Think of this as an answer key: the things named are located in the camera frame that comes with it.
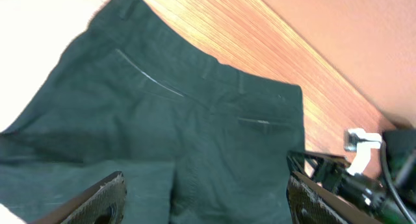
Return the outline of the black shorts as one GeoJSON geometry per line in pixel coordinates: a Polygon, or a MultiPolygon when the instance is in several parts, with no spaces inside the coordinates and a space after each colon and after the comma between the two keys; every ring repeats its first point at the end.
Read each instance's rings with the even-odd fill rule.
{"type": "Polygon", "coordinates": [[[223,65],[110,0],[1,133],[1,203],[38,219],[114,171],[124,223],[290,223],[299,86],[223,65]]]}

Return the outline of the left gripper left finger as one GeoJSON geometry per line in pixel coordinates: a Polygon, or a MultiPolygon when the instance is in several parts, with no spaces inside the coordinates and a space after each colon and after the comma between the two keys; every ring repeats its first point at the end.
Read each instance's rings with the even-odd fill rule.
{"type": "Polygon", "coordinates": [[[120,224],[126,197],[125,177],[115,171],[33,224],[120,224]]]}

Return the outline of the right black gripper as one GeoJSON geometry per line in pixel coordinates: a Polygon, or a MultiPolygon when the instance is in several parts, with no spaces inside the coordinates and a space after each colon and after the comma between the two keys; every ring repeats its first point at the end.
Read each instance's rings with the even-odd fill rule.
{"type": "Polygon", "coordinates": [[[286,159],[290,172],[307,176],[306,159],[314,169],[312,181],[368,214],[377,213],[387,201],[387,191],[381,183],[360,173],[349,174],[350,163],[342,156],[288,151],[286,159]]]}

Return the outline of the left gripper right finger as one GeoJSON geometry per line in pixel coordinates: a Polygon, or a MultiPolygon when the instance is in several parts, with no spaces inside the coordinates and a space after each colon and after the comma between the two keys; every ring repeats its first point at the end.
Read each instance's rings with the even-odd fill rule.
{"type": "Polygon", "coordinates": [[[381,224],[295,171],[287,185],[293,224],[381,224]]]}

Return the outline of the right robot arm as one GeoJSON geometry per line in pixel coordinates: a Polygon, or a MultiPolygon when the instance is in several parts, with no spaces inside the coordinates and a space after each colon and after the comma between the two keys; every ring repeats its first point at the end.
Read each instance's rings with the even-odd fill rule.
{"type": "Polygon", "coordinates": [[[287,201],[294,224],[414,223],[415,130],[345,132],[337,155],[290,151],[287,201]]]}

